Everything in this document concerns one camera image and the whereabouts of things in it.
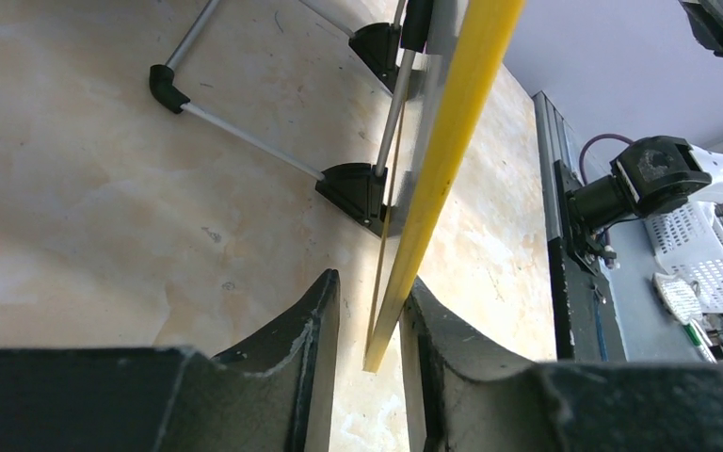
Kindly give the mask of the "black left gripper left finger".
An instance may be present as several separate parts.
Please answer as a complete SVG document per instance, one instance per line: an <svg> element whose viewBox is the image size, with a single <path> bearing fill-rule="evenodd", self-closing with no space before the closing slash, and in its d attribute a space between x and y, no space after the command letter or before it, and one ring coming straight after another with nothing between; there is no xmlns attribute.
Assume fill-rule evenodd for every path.
<svg viewBox="0 0 723 452"><path fill-rule="evenodd" d="M325 451L340 277L215 356L0 348L0 451Z"/></svg>

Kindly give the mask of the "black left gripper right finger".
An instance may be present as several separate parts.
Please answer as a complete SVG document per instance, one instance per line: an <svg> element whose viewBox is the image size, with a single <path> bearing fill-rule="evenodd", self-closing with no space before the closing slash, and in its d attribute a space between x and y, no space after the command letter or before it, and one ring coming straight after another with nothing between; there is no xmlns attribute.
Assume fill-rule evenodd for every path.
<svg viewBox="0 0 723 452"><path fill-rule="evenodd" d="M414 451L723 451L723 363L533 362L423 282L400 334Z"/></svg>

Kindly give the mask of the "yellow framed whiteboard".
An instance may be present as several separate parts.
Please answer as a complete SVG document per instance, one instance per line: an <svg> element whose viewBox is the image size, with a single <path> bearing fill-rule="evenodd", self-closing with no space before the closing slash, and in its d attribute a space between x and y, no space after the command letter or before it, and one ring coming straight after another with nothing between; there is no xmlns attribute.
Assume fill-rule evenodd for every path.
<svg viewBox="0 0 723 452"><path fill-rule="evenodd" d="M523 6L523 1L468 3L394 265L378 315L369 322L365 372L380 368Z"/></svg>

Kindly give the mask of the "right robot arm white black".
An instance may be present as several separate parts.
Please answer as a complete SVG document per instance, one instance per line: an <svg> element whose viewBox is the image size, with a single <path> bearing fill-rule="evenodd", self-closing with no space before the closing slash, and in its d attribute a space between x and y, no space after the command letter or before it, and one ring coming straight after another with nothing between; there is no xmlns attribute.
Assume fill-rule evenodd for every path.
<svg viewBox="0 0 723 452"><path fill-rule="evenodd" d="M681 6L696 41L723 58L723 1L683 1ZM573 220L590 231L624 218L667 214L690 201L723 203L723 153L681 137L631 141L610 169L563 196Z"/></svg>

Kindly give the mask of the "white perforated basket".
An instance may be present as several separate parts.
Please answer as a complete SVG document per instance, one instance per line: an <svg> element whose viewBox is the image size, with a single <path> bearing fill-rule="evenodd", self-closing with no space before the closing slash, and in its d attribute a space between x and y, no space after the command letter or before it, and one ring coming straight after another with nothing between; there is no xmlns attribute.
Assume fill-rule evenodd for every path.
<svg viewBox="0 0 723 452"><path fill-rule="evenodd" d="M723 314L723 227L715 205L689 202L643 223L658 265L697 286L704 313Z"/></svg>

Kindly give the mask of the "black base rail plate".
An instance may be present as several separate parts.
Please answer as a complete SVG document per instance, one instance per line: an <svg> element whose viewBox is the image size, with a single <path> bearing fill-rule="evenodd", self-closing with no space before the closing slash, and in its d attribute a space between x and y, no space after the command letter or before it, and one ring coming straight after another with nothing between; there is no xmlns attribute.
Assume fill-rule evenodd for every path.
<svg viewBox="0 0 723 452"><path fill-rule="evenodd" d="M532 96L548 239L555 349L559 360L625 362L610 284L590 244L570 218L567 195L579 188L570 162L565 121L544 92Z"/></svg>

